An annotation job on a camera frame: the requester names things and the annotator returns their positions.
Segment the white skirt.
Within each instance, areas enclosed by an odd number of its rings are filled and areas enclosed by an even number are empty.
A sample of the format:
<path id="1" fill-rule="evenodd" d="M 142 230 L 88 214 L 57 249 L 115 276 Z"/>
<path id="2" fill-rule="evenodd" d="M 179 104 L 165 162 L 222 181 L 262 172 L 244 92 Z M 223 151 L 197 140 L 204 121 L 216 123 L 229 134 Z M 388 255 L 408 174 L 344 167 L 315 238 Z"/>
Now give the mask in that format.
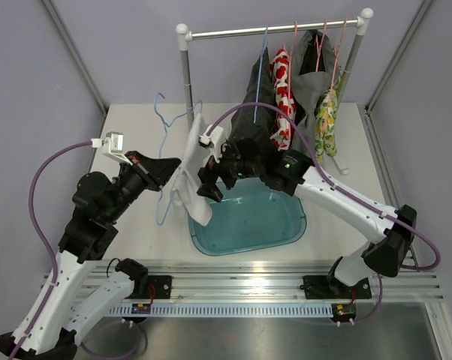
<path id="1" fill-rule="evenodd" d="M 212 218 L 212 209 L 206 197 L 199 196 L 197 190 L 201 182 L 197 175 L 209 152 L 198 145 L 200 132 L 206 129 L 204 118 L 198 113 L 191 126 L 182 163 L 170 191 L 170 200 L 180 217 L 188 214 L 201 226 L 206 226 Z"/>

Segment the teal plastic basin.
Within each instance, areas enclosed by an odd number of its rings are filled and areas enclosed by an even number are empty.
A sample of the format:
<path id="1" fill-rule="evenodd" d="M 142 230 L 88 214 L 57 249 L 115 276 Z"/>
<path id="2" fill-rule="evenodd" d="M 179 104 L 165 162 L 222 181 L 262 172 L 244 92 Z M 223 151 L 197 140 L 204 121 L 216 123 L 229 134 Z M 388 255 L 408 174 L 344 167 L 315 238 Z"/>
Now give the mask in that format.
<path id="1" fill-rule="evenodd" d="M 188 227 L 194 246 L 207 256 L 218 257 L 259 251 L 299 240 L 306 231 L 307 218 L 301 201 L 272 190 L 259 178 L 245 178 L 223 193 L 221 202 L 209 200 L 212 218 L 206 226 L 192 218 Z"/>

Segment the dark grey dotted skirt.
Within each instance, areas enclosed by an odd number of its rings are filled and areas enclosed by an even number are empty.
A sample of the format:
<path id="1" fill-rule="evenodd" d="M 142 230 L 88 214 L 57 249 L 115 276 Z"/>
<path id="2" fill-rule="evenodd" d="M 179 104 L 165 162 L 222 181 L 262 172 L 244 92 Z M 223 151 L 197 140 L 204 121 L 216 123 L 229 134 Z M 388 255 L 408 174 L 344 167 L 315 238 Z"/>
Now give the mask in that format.
<path id="1" fill-rule="evenodd" d="M 258 65 L 259 58 L 252 66 L 249 84 L 243 99 L 244 104 L 255 102 Z M 268 48 L 264 53 L 259 103 L 276 107 Z M 254 106 L 242 107 L 234 113 L 231 119 L 231 133 L 228 142 L 238 143 L 241 140 L 251 140 L 262 152 L 275 151 L 276 146 L 272 143 L 270 137 L 276 123 L 276 112 L 273 109 L 258 106 L 256 124 L 253 124 L 253 114 Z"/>

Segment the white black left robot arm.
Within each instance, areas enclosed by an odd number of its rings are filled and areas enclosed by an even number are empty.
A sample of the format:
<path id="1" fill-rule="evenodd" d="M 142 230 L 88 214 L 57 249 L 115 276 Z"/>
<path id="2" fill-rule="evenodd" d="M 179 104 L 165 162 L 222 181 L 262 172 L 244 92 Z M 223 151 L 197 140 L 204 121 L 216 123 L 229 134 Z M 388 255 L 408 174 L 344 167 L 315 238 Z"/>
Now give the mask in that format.
<path id="1" fill-rule="evenodd" d="M 47 282 L 20 326 L 0 335 L 0 353 L 8 358 L 72 359 L 112 306 L 147 290 L 147 267 L 126 258 L 85 301 L 73 306 L 83 282 L 116 237 L 118 219 L 142 192 L 160 191 L 181 163 L 177 157 L 153 159 L 138 151 L 125 157 L 116 177 L 90 172 L 78 181 L 72 218 Z"/>

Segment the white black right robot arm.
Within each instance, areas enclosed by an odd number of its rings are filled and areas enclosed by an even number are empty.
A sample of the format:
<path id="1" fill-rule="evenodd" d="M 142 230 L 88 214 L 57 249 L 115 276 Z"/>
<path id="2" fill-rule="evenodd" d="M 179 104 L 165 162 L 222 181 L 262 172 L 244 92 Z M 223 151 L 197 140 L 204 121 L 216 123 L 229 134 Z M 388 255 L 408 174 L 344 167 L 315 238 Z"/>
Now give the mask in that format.
<path id="1" fill-rule="evenodd" d="M 201 135 L 198 143 L 210 152 L 198 171 L 198 195 L 219 203 L 223 195 L 216 184 L 218 180 L 231 189 L 238 179 L 258 178 L 275 191 L 312 201 L 366 238 L 365 245 L 338 258 L 323 279 L 312 282 L 316 297 L 346 299 L 370 275 L 398 275 L 414 239 L 412 229 L 417 212 L 412 207 L 376 203 L 336 183 L 330 175 L 321 173 L 309 156 L 296 150 L 263 148 L 252 139 L 232 145 L 207 135 Z"/>

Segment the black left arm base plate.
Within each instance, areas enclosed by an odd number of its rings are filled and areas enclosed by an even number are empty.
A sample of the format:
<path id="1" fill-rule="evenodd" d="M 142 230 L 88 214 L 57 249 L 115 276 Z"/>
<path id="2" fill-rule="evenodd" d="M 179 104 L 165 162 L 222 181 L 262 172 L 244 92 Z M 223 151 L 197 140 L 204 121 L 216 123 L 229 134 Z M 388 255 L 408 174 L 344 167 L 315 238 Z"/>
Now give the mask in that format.
<path id="1" fill-rule="evenodd" d="M 146 286 L 140 291 L 140 288 L 134 288 L 130 299 L 165 300 L 170 299 L 172 291 L 173 277 L 170 275 L 150 275 Z"/>

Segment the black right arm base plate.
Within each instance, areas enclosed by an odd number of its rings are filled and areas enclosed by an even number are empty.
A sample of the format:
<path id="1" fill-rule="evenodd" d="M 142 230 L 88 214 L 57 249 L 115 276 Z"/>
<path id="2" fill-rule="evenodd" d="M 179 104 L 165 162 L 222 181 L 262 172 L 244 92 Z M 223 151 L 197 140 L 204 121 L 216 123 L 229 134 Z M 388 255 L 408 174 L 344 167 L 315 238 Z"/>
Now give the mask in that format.
<path id="1" fill-rule="evenodd" d="M 354 286 L 347 286 L 338 280 L 328 281 L 326 275 L 305 275 L 300 289 L 304 291 L 308 300 L 363 300 L 372 298 L 367 277 Z"/>

